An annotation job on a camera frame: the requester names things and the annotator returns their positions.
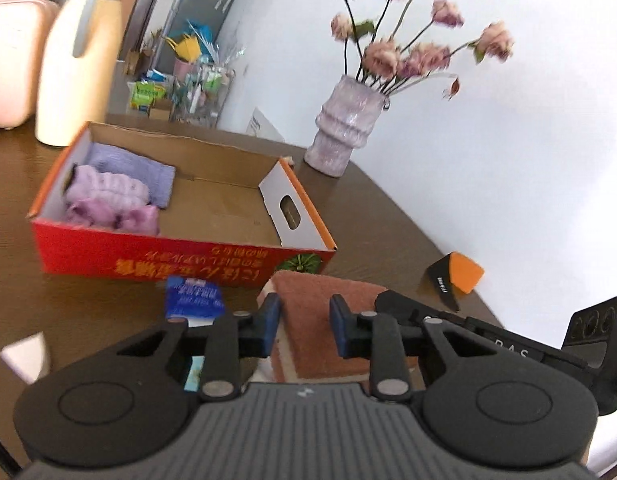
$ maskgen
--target pink case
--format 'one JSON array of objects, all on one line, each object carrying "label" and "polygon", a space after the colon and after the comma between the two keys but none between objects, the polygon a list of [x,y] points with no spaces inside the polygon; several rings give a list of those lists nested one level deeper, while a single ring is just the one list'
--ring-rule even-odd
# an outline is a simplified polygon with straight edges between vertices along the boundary
[{"label": "pink case", "polygon": [[44,45],[58,15],[48,0],[0,0],[0,128],[35,112]]}]

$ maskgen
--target flower vase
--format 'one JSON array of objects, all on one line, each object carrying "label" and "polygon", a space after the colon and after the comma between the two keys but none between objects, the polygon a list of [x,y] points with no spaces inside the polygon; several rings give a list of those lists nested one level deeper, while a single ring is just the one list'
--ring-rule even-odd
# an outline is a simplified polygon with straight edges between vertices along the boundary
[{"label": "flower vase", "polygon": [[342,176],[351,153],[366,146],[375,122],[388,105],[386,95],[343,75],[316,118],[319,130],[304,161],[328,176]]}]

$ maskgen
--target wooden table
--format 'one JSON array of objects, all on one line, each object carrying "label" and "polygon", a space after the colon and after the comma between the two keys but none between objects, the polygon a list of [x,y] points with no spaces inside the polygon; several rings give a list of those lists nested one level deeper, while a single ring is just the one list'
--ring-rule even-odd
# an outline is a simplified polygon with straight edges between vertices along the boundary
[{"label": "wooden table", "polygon": [[[350,164],[340,179],[301,164],[303,149],[255,137],[206,132],[193,126],[111,116],[109,123],[231,144],[270,155],[291,155],[296,172],[339,250],[326,273],[393,288],[436,308],[441,302],[421,285],[426,267],[441,253],[366,174]],[[58,369],[140,332],[162,318],[164,291],[155,283],[42,274],[26,213],[60,150],[37,142],[34,124],[0,130],[0,350],[43,331]],[[253,308],[258,291],[226,288],[230,308]],[[476,294],[462,314],[496,322]],[[0,359],[0,439],[24,464],[12,423],[24,384]],[[0,479],[4,478],[0,470]]]}]

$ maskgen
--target thermos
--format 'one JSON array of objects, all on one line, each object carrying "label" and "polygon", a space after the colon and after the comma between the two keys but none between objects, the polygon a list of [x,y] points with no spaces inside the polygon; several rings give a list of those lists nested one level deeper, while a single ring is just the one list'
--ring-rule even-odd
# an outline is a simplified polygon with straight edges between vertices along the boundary
[{"label": "thermos", "polygon": [[67,146],[87,121],[103,122],[122,44],[120,0],[67,0],[44,50],[35,136]]}]

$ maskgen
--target yellow bag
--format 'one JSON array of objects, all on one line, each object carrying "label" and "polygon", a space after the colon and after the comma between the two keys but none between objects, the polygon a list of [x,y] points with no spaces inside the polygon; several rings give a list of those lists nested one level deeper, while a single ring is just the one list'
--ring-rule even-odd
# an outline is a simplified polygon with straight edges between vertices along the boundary
[{"label": "yellow bag", "polygon": [[175,43],[173,38],[166,38],[166,44],[175,50],[175,53],[187,63],[192,63],[202,55],[197,38],[189,34],[184,34],[183,39],[179,43]]}]

